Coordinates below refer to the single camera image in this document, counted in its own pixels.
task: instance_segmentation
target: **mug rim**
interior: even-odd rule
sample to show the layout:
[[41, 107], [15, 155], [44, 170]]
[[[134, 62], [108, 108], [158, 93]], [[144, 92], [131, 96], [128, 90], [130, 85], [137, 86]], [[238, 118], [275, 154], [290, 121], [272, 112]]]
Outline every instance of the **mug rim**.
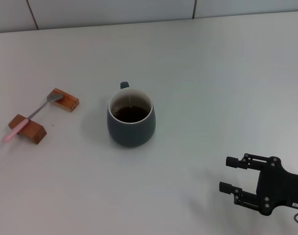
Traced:
[[[149, 114], [148, 114], [144, 119], [142, 119], [142, 120], [140, 120], [140, 121], [136, 121], [136, 122], [124, 122], [124, 121], [118, 120], [118, 119], [115, 118], [114, 115], [112, 114], [112, 112], [111, 112], [111, 110], [110, 110], [110, 104], [111, 104], [111, 101], [113, 100], [113, 98], [114, 98], [118, 93], [122, 92], [122, 91], [125, 90], [125, 89], [129, 89], [129, 90], [134, 90], [134, 91], [141, 92], [141, 93], [143, 93], [145, 96], [147, 96], [147, 97], [149, 98], [149, 100], [150, 100], [150, 102], [151, 102], [151, 110], [150, 110]], [[126, 88], [120, 89], [118, 92], [116, 92], [116, 93], [111, 97], [111, 99], [110, 99], [110, 101], [109, 101], [109, 105], [108, 105], [108, 111], [109, 111], [109, 113], [111, 114], [111, 116], [112, 116], [116, 121], [119, 121], [119, 122], [124, 123], [124, 124], [137, 124], [137, 123], [140, 123], [140, 122], [146, 120], [146, 119], [150, 116], [150, 114], [152, 113], [152, 110], [153, 110], [153, 102], [152, 102], [150, 96], [148, 96], [145, 92], [143, 92], [143, 91], [141, 91], [141, 90], [134, 89], [134, 88], [130, 88], [130, 87], [126, 87]]]

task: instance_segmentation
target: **dark liquid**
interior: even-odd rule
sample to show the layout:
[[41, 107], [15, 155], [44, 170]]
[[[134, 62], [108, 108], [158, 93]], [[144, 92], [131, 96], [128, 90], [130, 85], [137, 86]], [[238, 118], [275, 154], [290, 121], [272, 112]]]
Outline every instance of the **dark liquid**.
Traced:
[[114, 113], [114, 117], [123, 122], [137, 122], [145, 119], [148, 114], [149, 112], [143, 108], [137, 106], [128, 106], [121, 108]]

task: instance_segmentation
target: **dark gray mug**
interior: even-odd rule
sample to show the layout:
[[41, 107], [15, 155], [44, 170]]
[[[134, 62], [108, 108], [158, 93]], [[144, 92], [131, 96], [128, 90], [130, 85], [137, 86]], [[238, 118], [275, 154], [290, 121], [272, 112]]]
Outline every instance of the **dark gray mug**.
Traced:
[[[146, 143], [154, 133], [156, 120], [153, 103], [146, 93], [130, 88], [128, 82], [122, 82], [120, 89], [108, 105], [108, 129], [117, 143], [136, 147]], [[123, 122], [115, 117], [118, 110], [130, 106], [140, 107], [146, 110], [148, 115], [137, 122]]]

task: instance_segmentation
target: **spoon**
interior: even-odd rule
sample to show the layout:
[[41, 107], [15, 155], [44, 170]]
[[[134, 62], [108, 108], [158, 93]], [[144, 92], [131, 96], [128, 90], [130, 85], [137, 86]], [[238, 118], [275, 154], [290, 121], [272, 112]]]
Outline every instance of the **spoon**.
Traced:
[[3, 138], [2, 138], [2, 141], [5, 143], [5, 142], [8, 142], [10, 141], [20, 130], [22, 130], [22, 128], [24, 126], [27, 125], [27, 123], [29, 123], [29, 121], [40, 111], [43, 109], [44, 106], [46, 106], [46, 104], [48, 104], [49, 102], [52, 102], [52, 101], [56, 101], [56, 100], [59, 100], [61, 98], [63, 98], [64, 95], [62, 94], [50, 94], [47, 96], [46, 98], [46, 103], [44, 103], [39, 109], [37, 109], [36, 111], [34, 111], [29, 117], [27, 117], [26, 119], [24, 119], [23, 121], [21, 121], [17, 126], [15, 126], [12, 131], [10, 133], [8, 133], [7, 135], [5, 135]]

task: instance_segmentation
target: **tabletop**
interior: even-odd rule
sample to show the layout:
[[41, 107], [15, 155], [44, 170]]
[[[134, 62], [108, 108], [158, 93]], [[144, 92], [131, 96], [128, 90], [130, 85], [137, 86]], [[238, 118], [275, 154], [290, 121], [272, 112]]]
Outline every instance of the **tabletop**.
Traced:
[[[152, 99], [154, 136], [124, 148], [106, 109], [119, 84]], [[298, 174], [298, 12], [0, 34], [0, 140], [59, 88], [35, 145], [0, 142], [0, 235], [298, 234], [293, 215], [233, 204], [219, 182], [255, 193], [244, 153]]]

